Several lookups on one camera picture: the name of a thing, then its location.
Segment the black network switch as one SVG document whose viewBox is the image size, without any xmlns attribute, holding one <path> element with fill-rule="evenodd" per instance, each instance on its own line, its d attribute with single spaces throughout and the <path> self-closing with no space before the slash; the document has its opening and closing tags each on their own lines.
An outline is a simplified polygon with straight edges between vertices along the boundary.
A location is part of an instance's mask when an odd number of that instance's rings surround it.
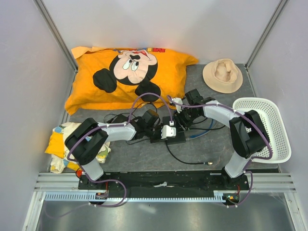
<svg viewBox="0 0 308 231">
<path fill-rule="evenodd" d="M 176 136 L 175 137 L 167 137 L 168 145 L 180 144 L 180 143 L 186 142 L 184 129 L 181 127 L 181 125 L 177 121 L 174 121 L 174 122 L 175 122 L 174 125 L 176 127 Z"/>
</svg>

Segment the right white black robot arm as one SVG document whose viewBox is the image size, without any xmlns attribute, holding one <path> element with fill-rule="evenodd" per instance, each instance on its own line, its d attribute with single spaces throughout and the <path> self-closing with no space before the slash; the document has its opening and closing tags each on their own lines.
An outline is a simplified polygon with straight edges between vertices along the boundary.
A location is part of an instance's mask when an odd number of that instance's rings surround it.
<svg viewBox="0 0 308 231">
<path fill-rule="evenodd" d="M 237 111 L 219 103 L 211 97 L 203 98 L 198 90 L 185 94 L 187 105 L 182 99 L 168 96 L 168 100 L 176 106 L 174 117 L 179 123 L 189 129 L 192 121 L 200 116 L 213 119 L 230 129 L 234 153 L 225 167 L 221 170 L 220 183 L 225 189 L 232 189 L 244 175 L 252 156 L 270 147 L 270 138 L 255 110 Z"/>
</svg>

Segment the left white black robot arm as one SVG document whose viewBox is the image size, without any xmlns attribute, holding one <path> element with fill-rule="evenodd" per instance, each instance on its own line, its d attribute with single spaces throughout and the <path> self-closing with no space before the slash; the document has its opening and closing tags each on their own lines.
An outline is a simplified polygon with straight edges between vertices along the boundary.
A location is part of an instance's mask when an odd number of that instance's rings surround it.
<svg viewBox="0 0 308 231">
<path fill-rule="evenodd" d="M 105 185 L 105 176 L 96 156 L 107 142 L 132 141 L 148 137 L 153 141 L 166 140 L 176 135 L 174 121 L 168 124 L 156 124 L 159 115 L 146 111 L 143 116 L 133 119 L 121 118 L 115 123 L 99 123 L 93 118 L 86 119 L 64 141 L 69 150 L 67 156 L 73 156 L 81 170 L 89 177 L 89 184 L 95 189 Z"/>
</svg>

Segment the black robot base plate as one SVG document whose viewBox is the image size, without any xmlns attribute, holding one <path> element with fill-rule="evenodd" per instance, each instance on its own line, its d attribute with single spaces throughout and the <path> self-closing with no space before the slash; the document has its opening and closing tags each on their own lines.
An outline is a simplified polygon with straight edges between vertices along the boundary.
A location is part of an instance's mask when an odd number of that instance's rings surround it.
<svg viewBox="0 0 308 231">
<path fill-rule="evenodd" d="M 107 172 L 100 180 L 118 180 L 133 196 L 212 196 L 214 191 L 246 191 L 247 176 L 227 180 L 219 171 Z"/>
</svg>

